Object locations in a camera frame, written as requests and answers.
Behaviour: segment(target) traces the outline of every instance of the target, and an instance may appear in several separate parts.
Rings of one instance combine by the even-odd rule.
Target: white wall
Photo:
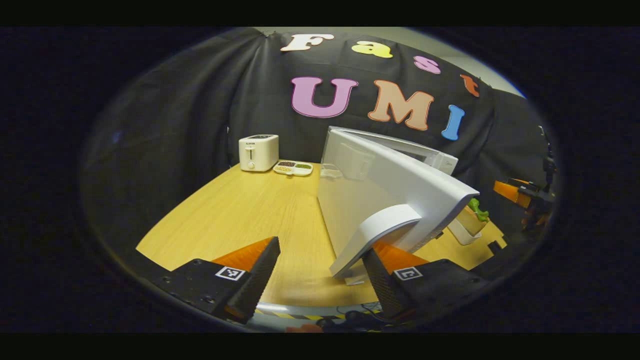
[[[356,33],[370,35],[372,37],[384,38],[395,41],[399,44],[410,46],[414,49],[422,50],[426,53],[433,54],[443,60],[446,60],[461,69],[479,77],[491,87],[519,96],[523,96],[508,80],[504,79],[500,74],[491,68],[471,58],[464,52],[455,47],[445,44],[434,37],[429,37],[418,31],[408,28],[384,28],[384,27],[286,27],[286,26],[255,26],[255,29],[265,33],[272,34],[274,31],[279,33]]]

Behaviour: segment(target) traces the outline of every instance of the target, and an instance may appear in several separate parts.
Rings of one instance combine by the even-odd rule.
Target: orange letter
[[[476,91],[478,84],[476,84],[472,78],[466,75],[460,75],[460,77],[465,80],[465,88],[467,88],[467,91],[473,94],[475,97],[480,97],[480,94]]]
[[[373,41],[358,41],[358,45],[351,47],[351,50],[360,54],[373,54],[385,59],[394,57],[391,55],[391,48],[389,46]]]
[[[280,51],[309,50],[311,47],[307,46],[307,44],[315,46],[319,45],[323,39],[333,39],[333,35],[331,34],[298,34],[291,35],[291,37],[293,37],[293,40],[291,40],[289,45],[281,48]]]
[[[429,105],[433,102],[433,96],[426,92],[416,91],[408,100],[405,100],[397,84],[385,80],[376,80],[373,83],[379,90],[376,109],[369,113],[371,120],[389,121],[391,118],[387,110],[391,107],[396,124],[400,124],[411,113],[411,116],[404,123],[412,129],[422,131],[427,129],[427,116],[429,115]]]

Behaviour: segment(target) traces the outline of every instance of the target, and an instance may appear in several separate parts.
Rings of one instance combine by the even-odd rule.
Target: wooden table
[[[281,254],[261,302],[289,306],[348,306],[376,302],[370,282],[346,286],[329,266],[335,254],[316,199],[320,164],[306,177],[273,170],[244,172],[236,165],[203,186],[167,214],[140,241],[143,255],[173,270],[194,258],[215,259],[270,236]],[[492,256],[487,244],[504,247],[491,222],[482,237],[462,246],[448,229],[415,255],[450,259],[467,270]]]

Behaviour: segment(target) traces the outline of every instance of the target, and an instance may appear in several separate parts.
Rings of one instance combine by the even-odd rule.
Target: yellow black tape
[[[266,310],[258,310],[258,309],[256,309],[255,312],[257,314],[277,316],[279,318],[285,318],[285,319],[313,320],[313,321],[318,321],[320,319],[344,320],[344,317],[345,317],[344,314],[340,314],[340,315],[294,315],[294,314],[277,313],[275,311],[266,311]],[[380,310],[375,310],[373,313],[377,314],[377,313],[380,313],[380,312],[381,312]],[[371,314],[370,311],[364,311],[363,313],[364,314]]]

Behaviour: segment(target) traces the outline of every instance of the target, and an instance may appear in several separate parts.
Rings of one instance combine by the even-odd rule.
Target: green toy
[[[478,220],[485,222],[489,219],[489,211],[480,211],[480,202],[474,197],[469,201],[469,207],[476,213]]]

